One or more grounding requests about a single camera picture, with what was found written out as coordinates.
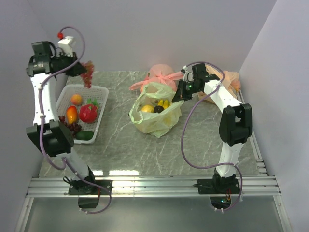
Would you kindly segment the purple fake grape bunch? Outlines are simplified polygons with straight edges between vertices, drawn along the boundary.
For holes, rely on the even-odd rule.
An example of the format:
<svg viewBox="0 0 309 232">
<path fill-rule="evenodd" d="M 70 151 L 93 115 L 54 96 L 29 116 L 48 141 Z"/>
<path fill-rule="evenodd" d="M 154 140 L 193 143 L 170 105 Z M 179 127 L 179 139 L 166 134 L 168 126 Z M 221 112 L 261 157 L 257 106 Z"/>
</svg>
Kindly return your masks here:
<svg viewBox="0 0 309 232">
<path fill-rule="evenodd" d="M 82 80 L 84 82 L 85 88 L 91 88 L 92 74 L 94 72 L 94 64 L 92 61 L 82 63 L 83 67 L 86 69 L 84 73 L 81 74 Z"/>
</svg>

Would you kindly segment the yellow fake banana bunch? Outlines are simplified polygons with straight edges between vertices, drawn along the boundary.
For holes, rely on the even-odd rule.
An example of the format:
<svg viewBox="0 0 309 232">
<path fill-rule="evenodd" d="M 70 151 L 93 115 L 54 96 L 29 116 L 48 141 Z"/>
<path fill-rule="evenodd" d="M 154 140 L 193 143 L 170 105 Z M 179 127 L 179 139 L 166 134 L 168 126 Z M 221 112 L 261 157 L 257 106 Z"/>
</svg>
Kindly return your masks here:
<svg viewBox="0 0 309 232">
<path fill-rule="evenodd" d="M 160 99 L 157 106 L 162 106 L 164 109 L 170 107 L 170 102 L 168 99 Z"/>
</svg>

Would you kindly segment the dark purple fake plum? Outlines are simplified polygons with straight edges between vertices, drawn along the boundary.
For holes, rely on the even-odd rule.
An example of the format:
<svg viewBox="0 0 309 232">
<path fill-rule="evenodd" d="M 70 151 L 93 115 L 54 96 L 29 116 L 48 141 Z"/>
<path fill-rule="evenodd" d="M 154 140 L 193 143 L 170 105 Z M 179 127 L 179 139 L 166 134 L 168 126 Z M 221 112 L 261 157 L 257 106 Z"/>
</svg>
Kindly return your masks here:
<svg viewBox="0 0 309 232">
<path fill-rule="evenodd" d="M 164 107 L 157 105 L 156 107 L 154 107 L 153 113 L 161 113 L 162 111 L 164 111 Z"/>
</svg>

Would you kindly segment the green avocado-print plastic bag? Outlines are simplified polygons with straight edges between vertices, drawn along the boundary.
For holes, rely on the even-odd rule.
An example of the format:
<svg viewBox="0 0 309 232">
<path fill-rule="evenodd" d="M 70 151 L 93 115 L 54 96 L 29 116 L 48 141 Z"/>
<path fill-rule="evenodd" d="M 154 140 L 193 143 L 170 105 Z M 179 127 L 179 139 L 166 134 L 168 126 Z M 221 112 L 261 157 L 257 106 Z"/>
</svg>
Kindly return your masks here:
<svg viewBox="0 0 309 232">
<path fill-rule="evenodd" d="M 184 101 L 172 103 L 175 95 L 171 87 L 151 82 L 143 87 L 143 91 L 134 102 L 129 116 L 136 128 L 145 134 L 153 135 L 157 138 L 165 135 L 175 126 L 182 115 L 181 106 Z M 156 107 L 155 101 L 168 100 L 170 106 L 161 113 L 142 112 L 141 108 L 145 105 Z"/>
</svg>

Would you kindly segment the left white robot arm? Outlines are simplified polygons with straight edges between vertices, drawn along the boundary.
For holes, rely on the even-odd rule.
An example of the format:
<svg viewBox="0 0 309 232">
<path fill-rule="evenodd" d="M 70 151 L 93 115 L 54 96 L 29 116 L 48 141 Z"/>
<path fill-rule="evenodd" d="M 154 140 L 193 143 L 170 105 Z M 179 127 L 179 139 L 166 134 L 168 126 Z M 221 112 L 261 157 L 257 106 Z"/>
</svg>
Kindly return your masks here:
<svg viewBox="0 0 309 232">
<path fill-rule="evenodd" d="M 86 71 L 73 51 L 74 41 L 70 36 L 58 41 L 32 43 L 27 74 L 30 77 L 35 100 L 33 125 L 26 129 L 28 138 L 42 152 L 46 161 L 57 170 L 67 167 L 71 178 L 64 178 L 71 189 L 80 194 L 92 194 L 97 182 L 90 168 L 75 152 L 71 131 L 59 121 L 56 110 L 56 77 L 59 74 L 79 76 Z"/>
</svg>

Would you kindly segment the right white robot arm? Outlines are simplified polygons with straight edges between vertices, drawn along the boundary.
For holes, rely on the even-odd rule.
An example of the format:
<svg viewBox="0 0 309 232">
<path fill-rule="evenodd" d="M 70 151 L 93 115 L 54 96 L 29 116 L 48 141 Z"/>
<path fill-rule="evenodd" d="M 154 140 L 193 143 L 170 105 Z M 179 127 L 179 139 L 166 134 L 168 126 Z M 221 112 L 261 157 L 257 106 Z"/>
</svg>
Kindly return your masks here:
<svg viewBox="0 0 309 232">
<path fill-rule="evenodd" d="M 223 85 L 225 73 L 216 65 L 207 62 L 193 62 L 183 66 L 173 103 L 188 101 L 194 93 L 203 92 L 211 98 L 222 113 L 219 135 L 222 151 L 219 163 L 213 165 L 214 175 L 211 188 L 223 193 L 238 187 L 236 179 L 237 161 L 243 145 L 253 132 L 252 107 L 240 102 Z"/>
</svg>

